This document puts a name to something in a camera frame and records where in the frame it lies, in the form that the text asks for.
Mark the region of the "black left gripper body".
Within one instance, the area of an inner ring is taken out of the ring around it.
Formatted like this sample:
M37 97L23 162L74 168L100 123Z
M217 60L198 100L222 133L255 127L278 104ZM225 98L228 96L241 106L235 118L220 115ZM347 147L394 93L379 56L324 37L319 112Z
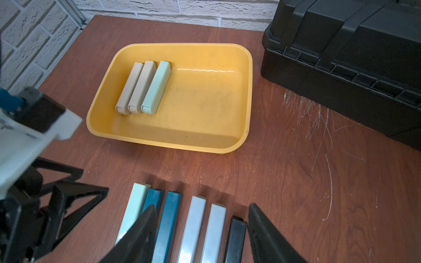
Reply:
M32 254L42 228L39 212L43 176L30 166L1 200L1 262L20 263Z

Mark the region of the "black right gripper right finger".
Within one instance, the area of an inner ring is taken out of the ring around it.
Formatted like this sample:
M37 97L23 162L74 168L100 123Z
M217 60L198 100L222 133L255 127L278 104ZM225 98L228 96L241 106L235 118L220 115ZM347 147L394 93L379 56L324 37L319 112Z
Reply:
M255 203L249 206L248 233L255 263L306 262Z

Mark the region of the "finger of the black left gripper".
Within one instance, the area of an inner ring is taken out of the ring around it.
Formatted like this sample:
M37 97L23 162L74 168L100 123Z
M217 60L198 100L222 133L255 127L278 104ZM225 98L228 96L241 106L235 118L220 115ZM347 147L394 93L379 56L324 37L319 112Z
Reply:
M42 187L40 188L39 194L48 194L52 191L52 189L53 189L53 187L56 183L61 182L61 181L75 182L78 179L80 179L83 175L83 169L81 169L81 168L77 168L77 167L73 167L73 166L70 166L70 165L54 162L54 161L51 161L51 160L48 160L48 159L45 159L45 158L41 158L41 157L37 157L34 160L34 162L32 163L31 166L35 169L42 168L42 169L46 169L46 170L50 170L50 171L70 174L69 176L67 176L63 179L60 179L60 180L54 181L52 183L42 185Z
M41 237L41 257L52 252L76 225L109 192L108 187L59 180L42 189L41 195L51 194L41 211L46 216Z

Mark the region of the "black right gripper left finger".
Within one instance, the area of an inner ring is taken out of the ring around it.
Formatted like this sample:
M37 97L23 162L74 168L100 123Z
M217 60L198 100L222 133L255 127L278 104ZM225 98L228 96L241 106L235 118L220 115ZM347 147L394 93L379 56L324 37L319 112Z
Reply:
M154 205L150 205L101 262L150 263L156 236L157 211Z

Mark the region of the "light mint bar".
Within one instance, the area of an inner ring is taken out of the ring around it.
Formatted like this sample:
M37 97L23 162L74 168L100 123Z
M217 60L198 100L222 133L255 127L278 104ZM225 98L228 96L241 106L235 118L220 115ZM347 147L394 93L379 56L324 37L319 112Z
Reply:
M120 230L116 239L116 244L123 238L128 232L131 226L136 222L140 215L143 205L150 189L149 184L137 184L133 185L130 197L127 203L125 214L121 222Z

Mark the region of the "dark teal bar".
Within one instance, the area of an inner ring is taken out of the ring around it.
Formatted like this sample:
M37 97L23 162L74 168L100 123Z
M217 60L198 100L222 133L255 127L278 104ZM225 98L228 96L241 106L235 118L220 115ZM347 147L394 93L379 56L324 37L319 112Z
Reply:
M163 198L163 190L150 188L147 192L146 199L140 214L143 214L146 211L146 209L151 205L154 205L156 212L159 213L162 206Z

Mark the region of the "short beige bar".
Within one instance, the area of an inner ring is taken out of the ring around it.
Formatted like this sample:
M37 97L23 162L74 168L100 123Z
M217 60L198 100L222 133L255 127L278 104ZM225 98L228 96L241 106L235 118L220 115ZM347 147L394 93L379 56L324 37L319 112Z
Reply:
M130 111L128 109L129 101L132 97L133 91L136 87L136 84L138 82L138 78L140 76L140 73L144 67L144 64L141 62L135 62L133 65L133 68L129 74L129 77L126 81L126 84L123 88L123 91L119 97L119 100L116 104L116 111L119 114L123 115L129 115Z

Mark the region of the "long beige bar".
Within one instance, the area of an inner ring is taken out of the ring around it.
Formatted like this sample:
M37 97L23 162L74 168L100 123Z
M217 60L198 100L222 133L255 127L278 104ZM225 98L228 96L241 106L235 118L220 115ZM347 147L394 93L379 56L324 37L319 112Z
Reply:
M156 72L154 61L146 61L138 78L132 97L128 103L130 113L141 114L141 105L149 90L150 84Z

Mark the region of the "pale green bar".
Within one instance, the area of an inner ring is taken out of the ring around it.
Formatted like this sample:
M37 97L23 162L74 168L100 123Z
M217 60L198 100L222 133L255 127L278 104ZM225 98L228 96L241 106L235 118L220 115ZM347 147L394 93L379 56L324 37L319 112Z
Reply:
M170 63L167 61L161 61L151 81L145 99L141 104L141 110L143 113L154 115L157 112L171 73L172 70Z

